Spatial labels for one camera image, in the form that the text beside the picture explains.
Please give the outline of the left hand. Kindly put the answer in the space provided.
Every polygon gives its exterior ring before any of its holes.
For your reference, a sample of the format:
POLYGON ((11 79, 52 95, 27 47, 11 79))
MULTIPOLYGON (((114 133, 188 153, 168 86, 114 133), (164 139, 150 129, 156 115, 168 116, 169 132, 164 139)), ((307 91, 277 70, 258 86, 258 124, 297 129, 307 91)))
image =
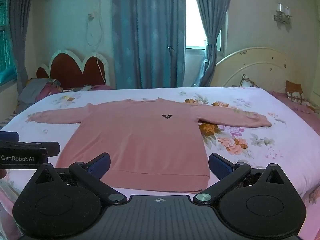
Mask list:
POLYGON ((3 179, 7 175, 7 171, 5 169, 0 169, 0 179, 3 179))

